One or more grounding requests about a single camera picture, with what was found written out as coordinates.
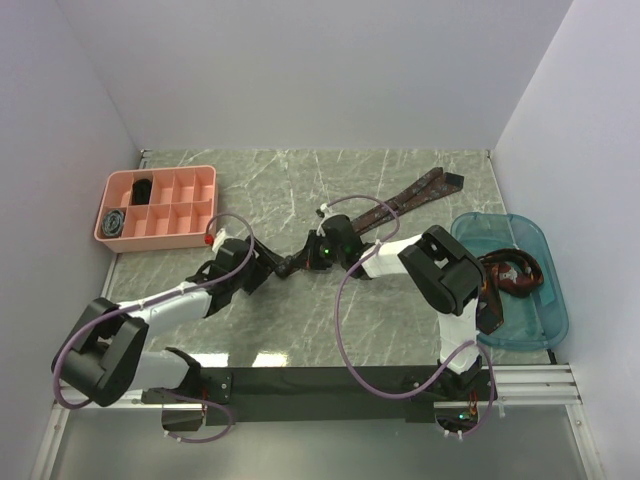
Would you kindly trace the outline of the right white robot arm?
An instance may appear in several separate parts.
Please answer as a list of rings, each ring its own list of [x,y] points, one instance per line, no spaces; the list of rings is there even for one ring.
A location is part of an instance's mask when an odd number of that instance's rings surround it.
[[[348,216],[332,215],[308,233],[287,265],[316,272],[339,265],[360,280],[409,276],[437,312],[440,354],[428,389],[451,399],[473,390],[482,366],[476,308],[485,274],[479,260],[444,228],[434,225],[404,240],[366,243]]]

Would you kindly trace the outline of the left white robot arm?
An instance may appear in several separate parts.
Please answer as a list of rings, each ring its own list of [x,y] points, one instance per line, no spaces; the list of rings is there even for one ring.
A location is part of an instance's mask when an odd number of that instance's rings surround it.
[[[93,300],[52,361],[54,382],[66,382],[102,407],[130,390],[167,390],[180,402],[205,398],[196,359],[174,347],[149,352],[147,344],[182,322],[214,315],[236,292],[251,294],[287,269],[283,257],[251,237],[218,236],[213,251],[212,259],[165,292],[120,304]]]

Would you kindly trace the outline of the brown blue floral tie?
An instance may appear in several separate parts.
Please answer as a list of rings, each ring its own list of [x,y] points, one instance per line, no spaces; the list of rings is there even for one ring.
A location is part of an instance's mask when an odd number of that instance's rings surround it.
[[[430,203],[454,193],[460,192],[464,186],[462,175],[445,172],[442,167],[434,167],[400,193],[385,200],[385,203],[398,215],[402,216],[426,203]],[[359,215],[351,221],[355,232],[361,236],[393,219],[383,207],[377,206]],[[284,257],[277,263],[275,274],[279,278],[287,278],[297,269],[306,269],[307,246],[293,255]]]

